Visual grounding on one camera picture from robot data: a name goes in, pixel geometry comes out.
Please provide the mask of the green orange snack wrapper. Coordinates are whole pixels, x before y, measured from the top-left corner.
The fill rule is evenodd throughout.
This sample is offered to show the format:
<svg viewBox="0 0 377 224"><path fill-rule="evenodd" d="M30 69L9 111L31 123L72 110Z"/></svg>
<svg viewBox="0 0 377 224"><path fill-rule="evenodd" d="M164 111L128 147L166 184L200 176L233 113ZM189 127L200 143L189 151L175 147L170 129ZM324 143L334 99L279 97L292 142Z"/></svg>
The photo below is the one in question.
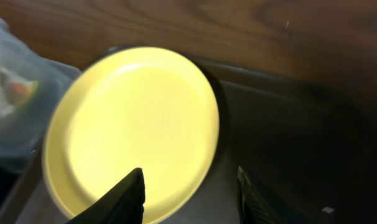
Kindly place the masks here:
<svg viewBox="0 0 377 224"><path fill-rule="evenodd" d="M0 118L28 103L37 87L38 81L28 80L0 65Z"/></svg>

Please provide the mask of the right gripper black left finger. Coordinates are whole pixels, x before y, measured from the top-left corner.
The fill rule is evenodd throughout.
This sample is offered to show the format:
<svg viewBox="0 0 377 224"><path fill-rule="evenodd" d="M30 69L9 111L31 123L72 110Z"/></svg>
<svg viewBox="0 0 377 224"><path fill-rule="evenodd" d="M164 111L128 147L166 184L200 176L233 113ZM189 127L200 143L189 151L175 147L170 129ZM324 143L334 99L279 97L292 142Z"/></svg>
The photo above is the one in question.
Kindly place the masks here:
<svg viewBox="0 0 377 224"><path fill-rule="evenodd" d="M144 175L135 168L67 224L142 224L144 202Z"/></svg>

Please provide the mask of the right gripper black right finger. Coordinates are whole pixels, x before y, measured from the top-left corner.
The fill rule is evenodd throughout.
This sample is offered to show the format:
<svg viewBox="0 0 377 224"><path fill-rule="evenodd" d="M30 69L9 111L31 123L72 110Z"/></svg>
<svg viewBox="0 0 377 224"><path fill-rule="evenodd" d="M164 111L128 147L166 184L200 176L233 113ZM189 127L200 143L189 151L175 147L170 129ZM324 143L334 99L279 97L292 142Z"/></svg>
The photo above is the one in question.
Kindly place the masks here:
<svg viewBox="0 0 377 224"><path fill-rule="evenodd" d="M309 224L298 210L275 194L262 180L239 166L238 210L241 224Z"/></svg>

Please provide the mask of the yellow plate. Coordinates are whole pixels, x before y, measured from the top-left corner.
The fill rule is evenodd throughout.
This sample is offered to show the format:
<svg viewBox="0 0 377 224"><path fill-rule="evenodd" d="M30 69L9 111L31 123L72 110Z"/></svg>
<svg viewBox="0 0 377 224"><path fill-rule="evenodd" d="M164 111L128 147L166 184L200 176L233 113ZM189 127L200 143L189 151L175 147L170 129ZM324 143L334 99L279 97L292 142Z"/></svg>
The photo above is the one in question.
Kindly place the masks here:
<svg viewBox="0 0 377 224"><path fill-rule="evenodd" d="M140 168L143 221L160 223L203 182L219 133L216 96L198 66L167 49L125 49L89 66L60 100L44 139L44 180L74 218Z"/></svg>

